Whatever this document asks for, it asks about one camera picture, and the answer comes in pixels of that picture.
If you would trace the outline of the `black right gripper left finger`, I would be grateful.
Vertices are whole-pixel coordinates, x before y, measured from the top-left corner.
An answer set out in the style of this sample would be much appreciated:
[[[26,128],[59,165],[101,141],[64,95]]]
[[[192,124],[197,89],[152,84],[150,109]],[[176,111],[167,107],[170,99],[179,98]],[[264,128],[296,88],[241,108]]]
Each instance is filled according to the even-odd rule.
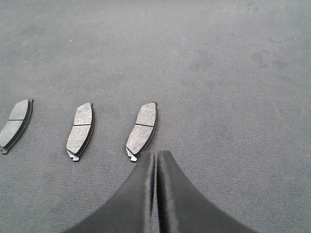
[[[155,155],[144,151],[121,188],[97,211],[67,233],[150,233]]]

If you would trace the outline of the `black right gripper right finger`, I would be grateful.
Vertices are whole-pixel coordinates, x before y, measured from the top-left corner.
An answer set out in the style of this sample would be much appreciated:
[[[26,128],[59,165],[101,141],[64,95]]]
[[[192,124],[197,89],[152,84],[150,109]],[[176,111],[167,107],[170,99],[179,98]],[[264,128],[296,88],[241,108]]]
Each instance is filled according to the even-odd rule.
[[[162,233],[253,232],[208,201],[168,150],[158,153],[156,188]]]

